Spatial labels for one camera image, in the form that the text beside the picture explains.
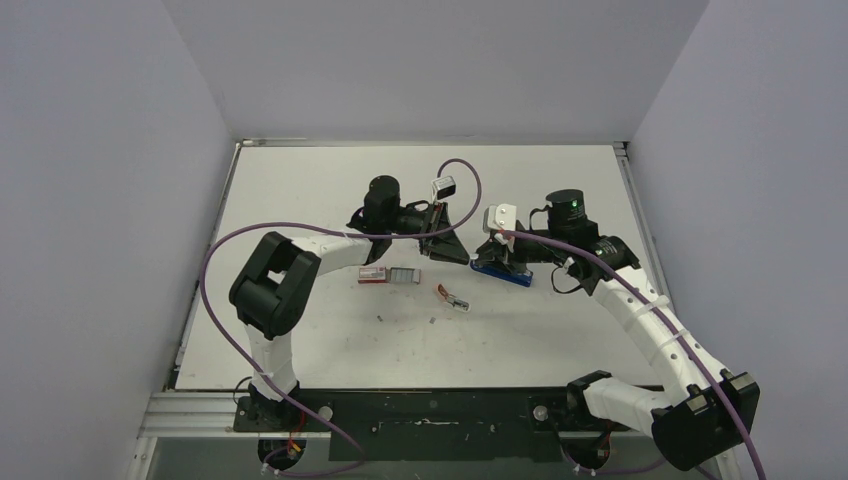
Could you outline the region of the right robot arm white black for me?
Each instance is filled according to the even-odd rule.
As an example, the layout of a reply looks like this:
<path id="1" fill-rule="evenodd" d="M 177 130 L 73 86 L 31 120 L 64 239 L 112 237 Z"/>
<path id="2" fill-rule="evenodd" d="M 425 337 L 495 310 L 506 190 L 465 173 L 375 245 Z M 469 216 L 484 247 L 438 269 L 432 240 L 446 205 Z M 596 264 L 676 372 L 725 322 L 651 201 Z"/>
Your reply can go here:
<path id="1" fill-rule="evenodd" d="M 515 206 L 489 206 L 483 217 L 489 238 L 473 269 L 508 278 L 527 274 L 531 264 L 564 268 L 616 320 L 661 385 L 653 391 L 606 371 L 587 374 L 567 386 L 568 421 L 588 429 L 607 420 L 638 431 L 681 471 L 739 445 L 760 467 L 750 435 L 760 397 L 753 377 L 732 373 L 700 345 L 631 248 L 588 218 L 582 191 L 552 192 L 541 211 L 547 226 L 535 230 L 520 223 Z"/>

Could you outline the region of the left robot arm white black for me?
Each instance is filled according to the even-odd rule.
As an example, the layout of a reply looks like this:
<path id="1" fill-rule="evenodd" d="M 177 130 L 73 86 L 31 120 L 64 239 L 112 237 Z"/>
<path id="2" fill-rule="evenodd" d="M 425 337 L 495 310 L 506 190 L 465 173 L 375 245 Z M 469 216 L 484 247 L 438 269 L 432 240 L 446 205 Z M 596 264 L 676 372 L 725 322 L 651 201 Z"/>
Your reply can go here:
<path id="1" fill-rule="evenodd" d="M 251 381 L 253 398 L 264 398 L 259 416 L 282 431 L 297 420 L 299 405 L 287 396 L 299 382 L 293 369 L 291 332 L 301 320 L 316 282 L 324 274 L 371 265 L 389 250 L 392 236 L 412 235 L 421 255 L 439 262 L 466 265 L 470 255 L 453 231 L 447 198 L 456 183 L 440 176 L 433 198 L 403 205 L 392 176 L 374 178 L 362 207 L 348 223 L 358 232 L 290 239 L 265 234 L 230 288 L 229 301 L 248 332 L 251 355 L 259 366 Z"/>

